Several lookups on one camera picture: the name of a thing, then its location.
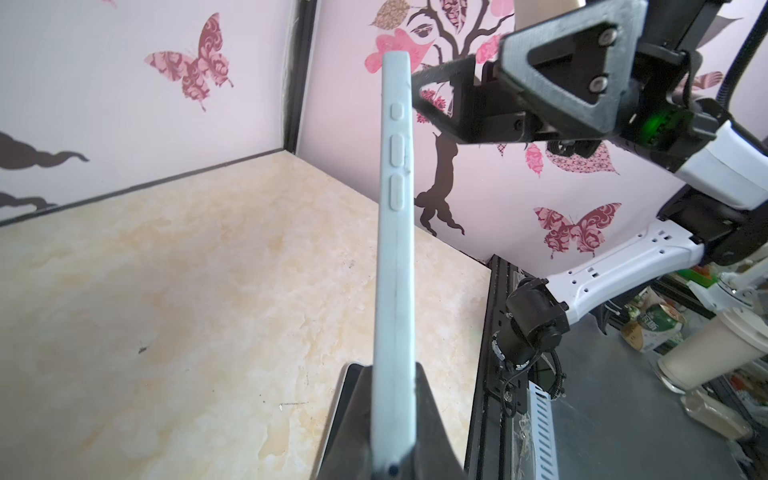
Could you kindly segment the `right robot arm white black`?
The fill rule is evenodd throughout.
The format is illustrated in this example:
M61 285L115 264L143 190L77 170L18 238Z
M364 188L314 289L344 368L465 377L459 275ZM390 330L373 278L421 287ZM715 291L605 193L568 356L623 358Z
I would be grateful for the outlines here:
M600 304L656 277L713 262L727 266L767 240L767 149L729 105L767 33L760 14L715 98L694 94L699 47L717 1L589 1L524 14L481 75L465 57L415 73L415 90L448 83L444 113L420 94L416 110L462 144L545 142L558 155L600 142L684 182L647 228L585 264L516 288L490 349L520 370L555 349Z

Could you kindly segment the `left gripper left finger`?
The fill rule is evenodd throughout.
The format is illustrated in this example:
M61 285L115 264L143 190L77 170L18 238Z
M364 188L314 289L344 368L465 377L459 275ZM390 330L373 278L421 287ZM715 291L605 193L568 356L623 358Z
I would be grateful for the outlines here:
M372 367L365 366L317 479L372 479Z

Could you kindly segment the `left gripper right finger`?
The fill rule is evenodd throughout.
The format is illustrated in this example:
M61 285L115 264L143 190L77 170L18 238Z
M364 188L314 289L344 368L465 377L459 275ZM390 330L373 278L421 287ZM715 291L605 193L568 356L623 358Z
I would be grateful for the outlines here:
M412 479L466 479L420 363L416 364L416 443L411 464Z

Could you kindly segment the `light blue phone case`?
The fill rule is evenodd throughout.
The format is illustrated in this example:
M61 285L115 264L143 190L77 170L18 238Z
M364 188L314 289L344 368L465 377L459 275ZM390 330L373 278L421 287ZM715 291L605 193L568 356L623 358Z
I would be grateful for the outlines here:
M397 478L416 444L411 59L384 54L370 446L375 478Z

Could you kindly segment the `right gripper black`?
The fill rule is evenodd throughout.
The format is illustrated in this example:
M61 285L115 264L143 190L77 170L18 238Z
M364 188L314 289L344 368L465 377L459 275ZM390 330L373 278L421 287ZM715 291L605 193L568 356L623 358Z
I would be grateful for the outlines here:
M690 156L690 52L641 39L648 3L596 1L411 77L412 105L460 144L544 141L586 157L602 140L644 159Z

